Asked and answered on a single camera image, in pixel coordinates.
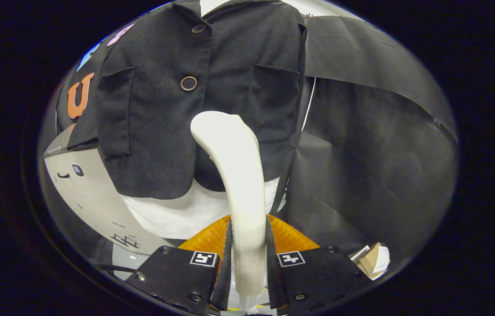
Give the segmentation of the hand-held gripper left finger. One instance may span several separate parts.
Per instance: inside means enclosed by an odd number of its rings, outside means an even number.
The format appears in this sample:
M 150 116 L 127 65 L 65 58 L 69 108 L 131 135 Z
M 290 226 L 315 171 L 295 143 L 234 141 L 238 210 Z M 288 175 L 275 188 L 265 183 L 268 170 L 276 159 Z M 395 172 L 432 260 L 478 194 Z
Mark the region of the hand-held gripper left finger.
M 232 225 L 225 216 L 179 247 L 161 246 L 135 270 L 129 286 L 195 316 L 228 308 Z

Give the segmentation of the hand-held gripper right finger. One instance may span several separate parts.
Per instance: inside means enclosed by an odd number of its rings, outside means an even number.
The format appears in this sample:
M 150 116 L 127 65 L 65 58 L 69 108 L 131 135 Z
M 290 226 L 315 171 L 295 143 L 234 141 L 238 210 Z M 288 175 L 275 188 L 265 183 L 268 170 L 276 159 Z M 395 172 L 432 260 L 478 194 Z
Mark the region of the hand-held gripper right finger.
M 320 246 L 267 216 L 267 281 L 280 316 L 323 316 L 372 288 L 372 280 L 337 246 Z

